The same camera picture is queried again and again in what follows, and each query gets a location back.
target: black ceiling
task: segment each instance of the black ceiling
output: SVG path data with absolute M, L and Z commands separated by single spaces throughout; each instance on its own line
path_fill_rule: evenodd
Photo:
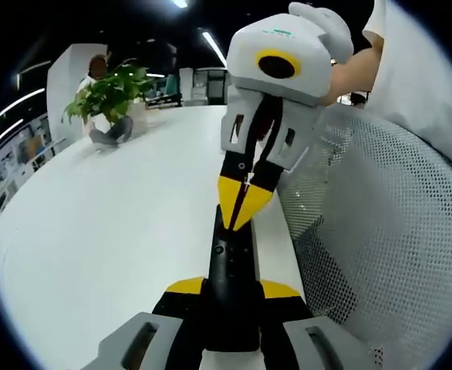
M 0 83 L 0 110 L 21 96 L 46 87 L 50 64 L 23 73 L 20 89 L 17 89 L 19 71 L 40 62 L 54 62 L 73 43 L 107 44 L 113 54 L 111 64 L 137 57 L 155 73 L 167 72 L 169 44 L 177 48 L 180 67 L 221 66 L 201 36 L 202 31 L 209 31 L 226 55 L 231 37 L 238 29 L 287 12 L 289 2 L 187 0 L 187 8 L 178 8 L 171 0 L 44 2 L 32 8 L 22 2 L 3 18 L 4 24 L 18 26 L 8 33 L 8 41 L 0 43 L 0 54 L 5 52 L 5 45 L 9 53 L 7 59 L 0 58 L 4 72 Z M 336 0 L 311 3 L 331 8 L 346 20 L 356 50 L 368 46 L 361 30 L 372 10 L 373 0 L 358 1 L 357 6 L 354 2 Z M 28 122 L 45 111 L 46 95 L 43 93 L 2 117 L 0 133 L 20 118 Z

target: potted plant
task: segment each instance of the potted plant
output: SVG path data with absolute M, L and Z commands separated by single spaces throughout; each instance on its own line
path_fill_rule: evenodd
M 145 94 L 152 85 L 153 79 L 147 77 L 145 68 L 122 65 L 78 92 L 65 111 L 70 122 L 73 116 L 79 116 L 86 124 L 89 117 L 103 114 L 113 125 L 127 115 L 136 99 L 145 103 Z

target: yellow circle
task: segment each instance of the yellow circle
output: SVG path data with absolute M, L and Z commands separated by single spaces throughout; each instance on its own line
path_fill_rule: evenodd
M 292 77 L 299 75 L 302 71 L 302 64 L 300 63 L 299 60 L 297 60 L 297 58 L 295 58 L 288 52 L 283 52 L 277 49 L 264 49 L 258 52 L 257 55 L 255 56 L 255 64 L 258 66 L 258 62 L 260 61 L 260 59 L 264 58 L 265 56 L 278 56 L 279 58 L 283 58 L 290 62 L 293 68 L 295 69 L 295 74 Z

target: white wall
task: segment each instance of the white wall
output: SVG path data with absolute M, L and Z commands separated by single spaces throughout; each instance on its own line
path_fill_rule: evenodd
M 89 62 L 97 54 L 106 54 L 106 45 L 73 44 L 51 66 L 46 87 L 49 129 L 53 140 L 66 140 L 61 150 L 83 137 L 82 120 L 72 118 L 72 124 L 62 116 L 66 106 L 73 101 L 80 82 L 87 74 Z
M 192 87 L 194 87 L 194 70 L 180 68 L 180 92 L 184 102 L 192 99 Z

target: white table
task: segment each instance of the white table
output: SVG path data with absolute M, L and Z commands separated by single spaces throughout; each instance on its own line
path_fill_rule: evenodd
M 167 286 L 207 276 L 224 111 L 159 112 L 160 125 L 114 151 L 98 152 L 85 138 L 37 171 L 5 208 L 0 298 L 44 368 L 83 367 L 103 338 L 151 312 Z M 277 195 L 255 218 L 255 231 L 261 277 L 302 292 Z

